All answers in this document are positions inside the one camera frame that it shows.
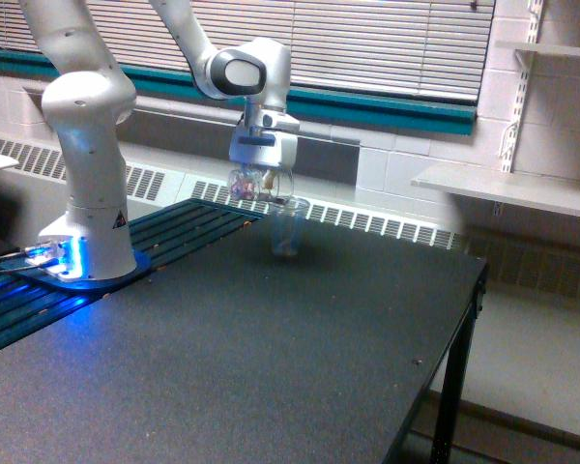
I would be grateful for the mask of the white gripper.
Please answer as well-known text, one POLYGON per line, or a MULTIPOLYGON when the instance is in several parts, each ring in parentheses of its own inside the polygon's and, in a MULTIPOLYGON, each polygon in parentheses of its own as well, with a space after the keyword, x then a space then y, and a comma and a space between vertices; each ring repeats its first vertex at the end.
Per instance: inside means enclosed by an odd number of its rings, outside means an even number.
POLYGON ((298 136, 278 130, 262 130, 251 135, 244 126, 237 126, 232 134, 229 159, 236 163, 264 166, 264 188, 273 189, 276 169, 291 169, 296 162, 298 136))

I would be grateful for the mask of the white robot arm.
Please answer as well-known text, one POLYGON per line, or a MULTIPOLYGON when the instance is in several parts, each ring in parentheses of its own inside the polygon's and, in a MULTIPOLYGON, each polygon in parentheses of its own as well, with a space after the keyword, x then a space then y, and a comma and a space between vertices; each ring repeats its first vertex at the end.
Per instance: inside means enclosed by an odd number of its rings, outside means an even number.
MULTIPOLYGON (((136 268, 128 225, 126 163, 116 129, 135 106, 136 90, 104 43, 82 1, 24 1, 32 36, 58 77, 42 96, 45 120, 56 132, 67 173, 66 212, 40 232, 48 250, 29 263, 62 282, 107 281, 136 268)), ((287 111, 291 53, 257 38, 215 47, 187 1, 153 5, 181 49, 198 91, 217 100, 241 97, 230 158, 266 171, 289 170, 299 122, 287 111)))

